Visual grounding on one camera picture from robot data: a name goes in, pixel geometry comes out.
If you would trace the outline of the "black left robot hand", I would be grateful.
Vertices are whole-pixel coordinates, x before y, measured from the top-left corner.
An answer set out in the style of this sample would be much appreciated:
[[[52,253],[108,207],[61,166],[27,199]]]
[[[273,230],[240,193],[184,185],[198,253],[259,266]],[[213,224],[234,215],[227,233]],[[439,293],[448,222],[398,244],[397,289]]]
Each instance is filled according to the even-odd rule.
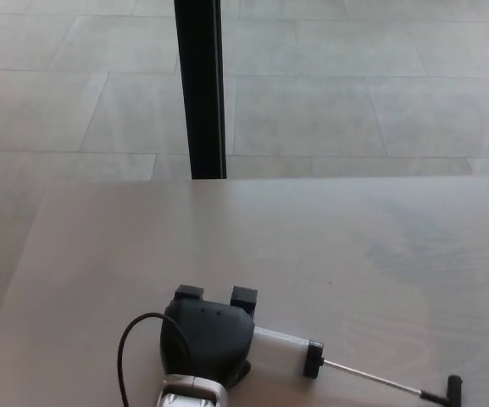
[[[255,289],[233,287],[222,304],[203,299],[200,287],[178,286],[160,333],[164,373],[209,379],[227,390],[237,385],[251,370],[257,296]]]

